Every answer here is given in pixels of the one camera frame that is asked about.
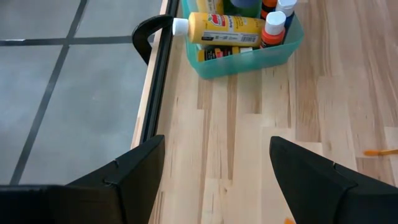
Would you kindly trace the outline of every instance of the black handle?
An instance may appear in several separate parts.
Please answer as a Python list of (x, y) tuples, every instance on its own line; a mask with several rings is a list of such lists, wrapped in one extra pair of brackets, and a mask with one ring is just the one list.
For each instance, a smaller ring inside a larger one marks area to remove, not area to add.
[(141, 22), (132, 32), (132, 44), (148, 65), (152, 47), (148, 37), (161, 28), (171, 26), (174, 16), (158, 15)]

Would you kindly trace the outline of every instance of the orange object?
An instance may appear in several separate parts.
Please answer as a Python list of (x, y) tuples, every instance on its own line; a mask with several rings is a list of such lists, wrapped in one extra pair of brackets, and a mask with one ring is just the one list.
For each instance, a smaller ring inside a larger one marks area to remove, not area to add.
[(262, 0), (261, 19), (267, 19), (268, 13), (275, 11), (277, 0)]
[(262, 41), (260, 48), (278, 46), (282, 43), (284, 36), (285, 36), (285, 30), (283, 30), (278, 35), (269, 35), (265, 31), (263, 31), (261, 34)]
[(387, 155), (398, 154), (398, 149), (383, 150), (383, 151), (367, 150), (367, 151), (364, 151), (363, 154), (365, 156), (387, 156)]
[(294, 224), (294, 222), (291, 219), (286, 218), (285, 219), (285, 224)]

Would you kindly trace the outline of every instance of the gray tile floor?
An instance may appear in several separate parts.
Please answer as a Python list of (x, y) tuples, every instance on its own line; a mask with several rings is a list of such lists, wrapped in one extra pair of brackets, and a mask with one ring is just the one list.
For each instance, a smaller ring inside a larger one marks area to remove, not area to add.
[[(76, 37), (130, 35), (160, 9), (161, 0), (140, 2), (88, 1)], [(79, 3), (1, 1), (0, 40), (64, 38)], [(61, 48), (0, 47), (0, 184), (23, 161)], [(71, 45), (19, 183), (67, 184), (128, 151), (146, 68), (131, 44)]]

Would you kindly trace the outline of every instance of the paint supplies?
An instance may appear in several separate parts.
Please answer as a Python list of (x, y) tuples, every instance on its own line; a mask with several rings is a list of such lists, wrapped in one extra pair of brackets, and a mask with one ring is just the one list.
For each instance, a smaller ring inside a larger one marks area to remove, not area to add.
[(258, 17), (261, 0), (231, 0), (235, 12), (239, 16)]
[(198, 12), (209, 14), (224, 14), (223, 0), (187, 0), (190, 4), (197, 4)]
[(280, 45), (285, 37), (286, 15), (283, 12), (270, 12), (266, 19), (266, 26), (262, 30), (260, 48)]
[(281, 11), (286, 15), (285, 29), (289, 31), (294, 17), (294, 6), (297, 0), (278, 0), (275, 11)]
[(198, 51), (198, 62), (221, 58), (232, 54), (239, 54), (253, 50), (252, 47), (219, 46)]
[(188, 35), (194, 44), (258, 47), (262, 19), (191, 12), (188, 19), (175, 18), (173, 35)]
[(262, 0), (261, 4), (261, 19), (266, 19), (268, 13), (274, 12), (277, 5), (277, 0)]

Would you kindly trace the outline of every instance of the wooden table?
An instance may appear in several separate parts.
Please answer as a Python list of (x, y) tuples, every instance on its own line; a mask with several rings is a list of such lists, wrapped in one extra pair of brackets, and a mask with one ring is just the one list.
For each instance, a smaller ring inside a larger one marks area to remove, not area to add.
[(397, 11), (396, 0), (299, 1), (305, 39), (287, 64), (214, 80), (196, 74), (184, 39), (175, 37), (157, 127), (166, 136), (165, 167), (151, 223), (283, 223), (291, 213), (271, 167), (271, 136), (397, 185), (397, 156), (363, 155), (398, 148)]

